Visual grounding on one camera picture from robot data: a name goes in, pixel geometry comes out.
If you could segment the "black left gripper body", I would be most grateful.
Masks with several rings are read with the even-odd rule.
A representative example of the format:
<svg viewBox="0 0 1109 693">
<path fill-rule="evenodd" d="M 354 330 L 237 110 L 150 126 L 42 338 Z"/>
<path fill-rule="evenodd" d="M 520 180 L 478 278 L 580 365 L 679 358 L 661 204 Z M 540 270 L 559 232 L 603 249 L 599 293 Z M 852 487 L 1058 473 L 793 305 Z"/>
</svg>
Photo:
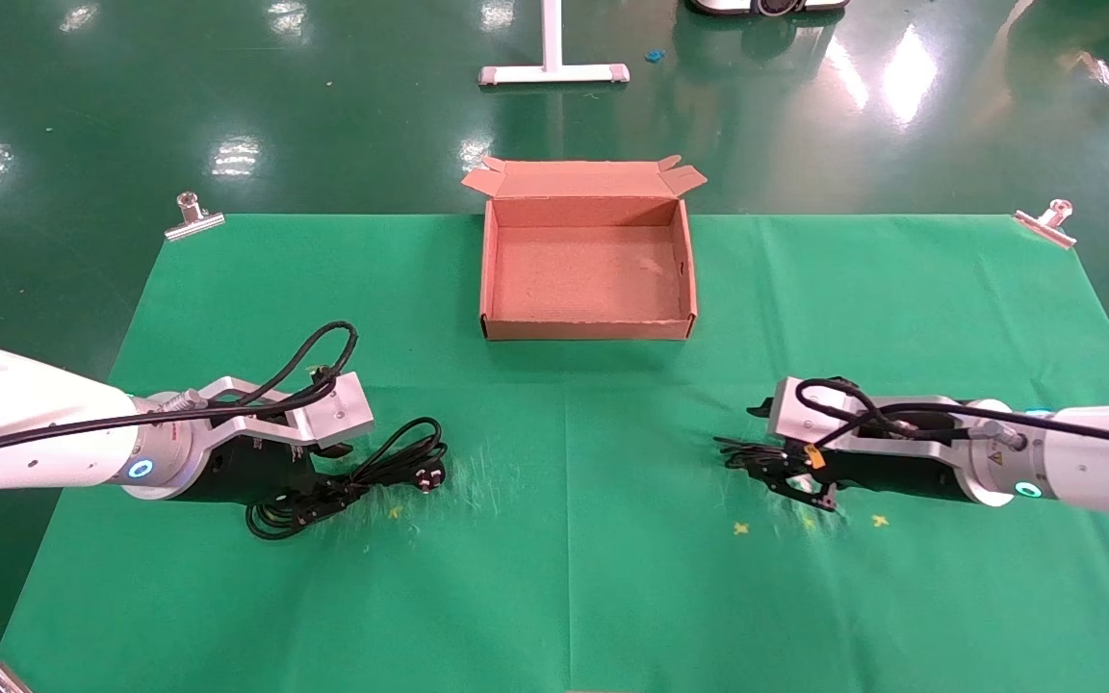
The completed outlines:
<svg viewBox="0 0 1109 693">
<path fill-rule="evenodd" d="M 191 483 L 191 501 L 250 507 L 291 493 L 309 493 L 321 481 L 307 450 L 258 438 L 233 438 L 212 450 Z"/>
</svg>

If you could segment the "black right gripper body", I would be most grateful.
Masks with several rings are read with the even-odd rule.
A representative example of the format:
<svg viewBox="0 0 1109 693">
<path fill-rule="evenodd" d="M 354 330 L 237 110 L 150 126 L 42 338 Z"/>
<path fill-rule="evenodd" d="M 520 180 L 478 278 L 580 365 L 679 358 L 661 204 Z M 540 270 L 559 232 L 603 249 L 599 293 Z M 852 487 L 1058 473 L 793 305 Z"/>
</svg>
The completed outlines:
<svg viewBox="0 0 1109 693">
<path fill-rule="evenodd" d="M 872 445 L 869 449 L 820 447 L 820 483 L 841 490 L 899 493 L 942 501 L 968 501 L 946 445 Z"/>
</svg>

